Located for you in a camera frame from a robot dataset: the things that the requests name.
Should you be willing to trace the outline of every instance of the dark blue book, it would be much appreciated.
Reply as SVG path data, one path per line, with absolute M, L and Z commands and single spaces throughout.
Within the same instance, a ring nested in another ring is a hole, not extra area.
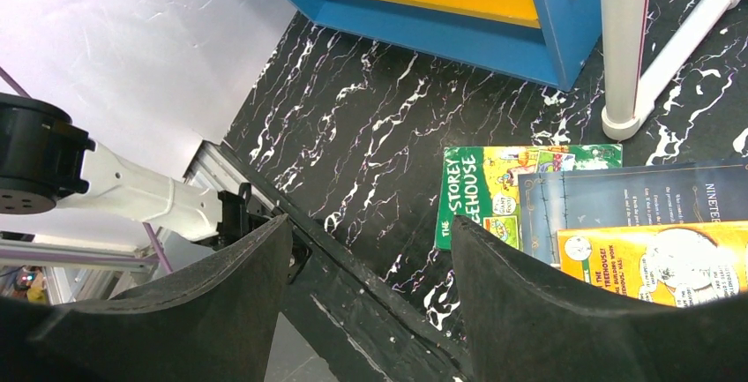
M 558 263 L 559 229 L 748 220 L 748 159 L 520 175 L 523 251 Z

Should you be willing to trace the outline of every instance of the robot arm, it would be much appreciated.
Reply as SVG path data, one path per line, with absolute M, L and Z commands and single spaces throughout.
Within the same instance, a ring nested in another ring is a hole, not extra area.
M 0 213 L 97 209 L 214 248 L 253 229 L 243 197 L 205 190 L 125 160 L 61 109 L 0 94 Z

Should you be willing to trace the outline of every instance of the yellow book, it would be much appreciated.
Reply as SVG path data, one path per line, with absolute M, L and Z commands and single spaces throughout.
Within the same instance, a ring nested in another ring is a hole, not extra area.
M 748 221 L 558 231 L 561 270 L 596 287 L 688 307 L 748 289 Z

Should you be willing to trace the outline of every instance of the bookshelf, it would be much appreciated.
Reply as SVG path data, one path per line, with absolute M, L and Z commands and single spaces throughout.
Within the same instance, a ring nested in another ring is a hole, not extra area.
M 562 90 L 602 31 L 600 0 L 290 0 L 322 26 Z

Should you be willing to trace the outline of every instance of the stack of books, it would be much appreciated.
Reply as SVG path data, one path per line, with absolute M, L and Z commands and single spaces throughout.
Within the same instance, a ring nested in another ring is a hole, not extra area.
M 748 159 L 622 167 L 619 145 L 445 150 L 436 246 L 466 215 L 582 281 L 686 307 L 748 289 Z

